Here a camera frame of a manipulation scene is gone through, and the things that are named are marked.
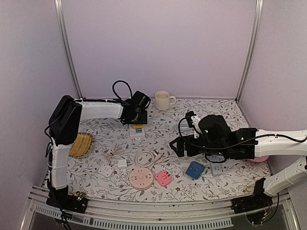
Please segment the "dark blue cube socket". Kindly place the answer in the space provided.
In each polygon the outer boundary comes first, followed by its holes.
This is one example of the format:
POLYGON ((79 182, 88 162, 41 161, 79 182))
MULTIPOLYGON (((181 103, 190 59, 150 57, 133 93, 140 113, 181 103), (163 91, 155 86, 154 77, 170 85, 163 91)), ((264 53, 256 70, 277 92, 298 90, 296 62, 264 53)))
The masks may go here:
POLYGON ((192 161, 190 165, 188 166, 185 174, 195 180, 198 180, 200 176, 202 175, 204 169, 205 167, 202 164, 196 161, 192 161))

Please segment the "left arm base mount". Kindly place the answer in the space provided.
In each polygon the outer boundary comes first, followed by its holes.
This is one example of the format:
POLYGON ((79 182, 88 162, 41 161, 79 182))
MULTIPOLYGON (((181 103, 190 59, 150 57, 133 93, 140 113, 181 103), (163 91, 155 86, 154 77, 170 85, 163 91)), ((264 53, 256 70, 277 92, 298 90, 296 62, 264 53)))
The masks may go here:
POLYGON ((52 207, 57 207, 60 210, 84 214, 87 209, 88 199, 84 192, 77 191, 73 194, 68 194, 68 187, 60 190, 51 187, 49 189, 46 204, 52 207))

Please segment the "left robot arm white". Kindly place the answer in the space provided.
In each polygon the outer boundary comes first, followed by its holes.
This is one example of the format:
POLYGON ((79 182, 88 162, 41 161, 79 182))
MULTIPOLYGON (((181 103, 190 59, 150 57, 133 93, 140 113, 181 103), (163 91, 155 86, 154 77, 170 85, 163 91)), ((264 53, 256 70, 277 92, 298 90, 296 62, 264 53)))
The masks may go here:
POLYGON ((131 98, 122 99, 74 99, 64 95, 54 112, 44 133, 49 138, 46 150, 49 179, 47 186, 53 193, 52 199, 61 208, 71 204, 71 197, 63 189, 67 185, 68 157, 73 142, 83 120, 110 118, 123 125, 146 124, 147 108, 151 99, 137 91, 131 98))

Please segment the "pink square plug adapter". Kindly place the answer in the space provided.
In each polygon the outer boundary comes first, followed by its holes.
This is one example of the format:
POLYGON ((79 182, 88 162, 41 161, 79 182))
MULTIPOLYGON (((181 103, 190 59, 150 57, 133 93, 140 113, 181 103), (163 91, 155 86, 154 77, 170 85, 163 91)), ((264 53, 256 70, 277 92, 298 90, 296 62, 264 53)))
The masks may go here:
POLYGON ((160 171, 155 175, 155 179, 162 187, 169 185, 173 181, 172 177, 167 171, 160 171))

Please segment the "grey blue power strip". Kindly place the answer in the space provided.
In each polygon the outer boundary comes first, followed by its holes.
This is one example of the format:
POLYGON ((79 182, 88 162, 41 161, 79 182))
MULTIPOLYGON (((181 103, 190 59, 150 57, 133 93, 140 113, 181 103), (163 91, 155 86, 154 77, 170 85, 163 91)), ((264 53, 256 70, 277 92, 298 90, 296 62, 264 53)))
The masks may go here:
POLYGON ((220 176, 222 174, 222 161, 223 157, 211 155, 208 156, 208 159, 211 161, 211 173, 212 176, 220 176))

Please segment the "white square plug adapter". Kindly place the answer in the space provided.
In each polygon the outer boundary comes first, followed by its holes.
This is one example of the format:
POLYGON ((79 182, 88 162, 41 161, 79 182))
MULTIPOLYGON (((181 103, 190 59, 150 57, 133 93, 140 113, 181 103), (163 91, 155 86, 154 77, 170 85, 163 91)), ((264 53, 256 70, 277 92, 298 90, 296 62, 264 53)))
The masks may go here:
POLYGON ((113 172, 114 172, 114 167, 112 165, 109 164, 102 164, 101 167, 99 168, 99 173, 103 176, 103 177, 110 177, 112 176, 113 172))

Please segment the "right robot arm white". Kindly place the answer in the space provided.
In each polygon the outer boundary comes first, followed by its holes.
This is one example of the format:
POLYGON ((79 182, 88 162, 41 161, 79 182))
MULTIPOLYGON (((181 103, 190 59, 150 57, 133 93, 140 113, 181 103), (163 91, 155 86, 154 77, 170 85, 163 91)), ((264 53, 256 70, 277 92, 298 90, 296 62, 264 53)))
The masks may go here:
POLYGON ((178 157, 221 156, 226 160, 255 160, 268 158, 269 162, 290 160, 275 165, 275 173, 261 178, 252 186, 253 194, 248 199, 252 209, 263 205, 267 197, 295 185, 307 175, 307 132, 268 131, 258 128, 232 130, 222 115, 207 115, 203 118, 188 112, 182 118, 193 129, 191 135, 183 135, 178 123, 179 136, 169 143, 178 157))

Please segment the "small white usb charger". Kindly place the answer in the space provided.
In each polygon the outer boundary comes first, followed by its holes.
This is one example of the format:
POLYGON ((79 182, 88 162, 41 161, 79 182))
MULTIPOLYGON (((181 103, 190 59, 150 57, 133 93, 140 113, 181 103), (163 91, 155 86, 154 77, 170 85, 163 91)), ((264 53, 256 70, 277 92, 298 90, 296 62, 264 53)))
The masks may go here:
POLYGON ((126 169, 129 166, 131 166, 131 164, 129 162, 127 162, 126 159, 118 160, 118 163, 117 163, 118 169, 126 169))

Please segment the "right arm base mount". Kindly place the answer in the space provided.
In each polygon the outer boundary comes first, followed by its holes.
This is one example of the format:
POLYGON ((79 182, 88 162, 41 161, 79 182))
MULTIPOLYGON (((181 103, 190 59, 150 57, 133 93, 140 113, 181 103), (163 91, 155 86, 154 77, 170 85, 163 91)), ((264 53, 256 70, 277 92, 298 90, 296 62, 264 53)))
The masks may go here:
POLYGON ((273 204, 272 197, 264 193, 262 178, 255 182, 252 195, 234 198, 231 200, 231 209, 235 214, 269 207, 273 204))

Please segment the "pink round power strip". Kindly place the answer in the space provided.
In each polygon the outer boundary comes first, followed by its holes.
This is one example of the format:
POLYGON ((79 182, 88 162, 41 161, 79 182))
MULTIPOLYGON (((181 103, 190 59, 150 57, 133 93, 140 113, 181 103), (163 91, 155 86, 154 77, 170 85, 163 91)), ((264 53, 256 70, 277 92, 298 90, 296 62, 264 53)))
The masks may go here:
POLYGON ((136 190, 147 190, 154 183, 154 174, 147 168, 135 168, 129 174, 129 182, 136 190))

